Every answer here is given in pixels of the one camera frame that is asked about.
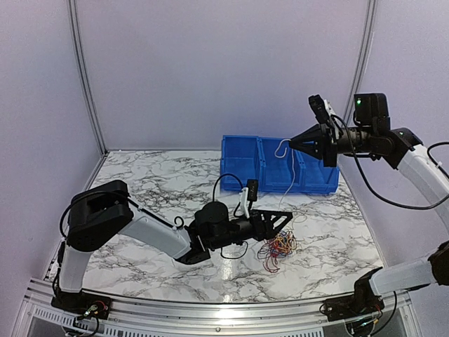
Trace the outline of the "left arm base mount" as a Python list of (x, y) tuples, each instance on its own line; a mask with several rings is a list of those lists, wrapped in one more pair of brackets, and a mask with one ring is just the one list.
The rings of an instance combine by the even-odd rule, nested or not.
[(107, 319), (112, 306), (112, 299), (84, 291), (79, 293), (60, 292), (52, 298), (51, 305), (54, 308), (77, 314), (79, 317), (84, 316), (89, 311), (89, 317), (95, 316), (98, 319)]

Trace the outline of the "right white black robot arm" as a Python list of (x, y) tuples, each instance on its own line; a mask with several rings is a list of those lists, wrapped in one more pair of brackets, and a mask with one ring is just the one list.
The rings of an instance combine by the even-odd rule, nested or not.
[[(354, 126), (349, 127), (334, 114), (327, 100), (319, 95), (310, 96), (309, 106), (317, 123), (291, 138), (290, 148), (320, 159), (325, 167), (335, 167), (340, 154), (354, 159), (384, 159), (429, 202), (422, 210), (435, 210), (447, 225), (448, 174), (430, 150), (411, 130), (391, 128), (385, 94), (357, 93), (354, 104)], [(356, 293), (348, 298), (347, 307), (355, 315), (361, 315), (374, 304), (375, 296), (418, 290), (431, 284), (448, 285), (447, 242), (422, 258), (367, 273), (355, 283)]]

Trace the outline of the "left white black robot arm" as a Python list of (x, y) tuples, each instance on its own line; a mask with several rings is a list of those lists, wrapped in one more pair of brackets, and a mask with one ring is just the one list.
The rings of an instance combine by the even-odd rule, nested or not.
[(250, 193), (246, 187), (240, 193), (240, 216), (230, 218), (224, 203), (211, 201), (189, 225), (170, 222), (133, 201), (122, 180), (77, 194), (60, 219), (65, 239), (55, 281), (60, 299), (73, 312), (88, 307), (88, 296), (81, 291), (87, 264), (92, 253), (117, 234), (152, 246), (183, 265), (201, 263), (211, 251), (249, 239), (275, 238), (293, 219), (292, 213), (252, 209)]

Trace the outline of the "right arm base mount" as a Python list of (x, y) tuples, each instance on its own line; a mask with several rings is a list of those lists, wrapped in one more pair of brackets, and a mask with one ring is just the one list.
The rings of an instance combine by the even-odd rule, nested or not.
[(381, 296), (363, 299), (351, 294), (325, 299), (319, 312), (325, 315), (329, 322), (334, 322), (380, 312), (383, 309)]

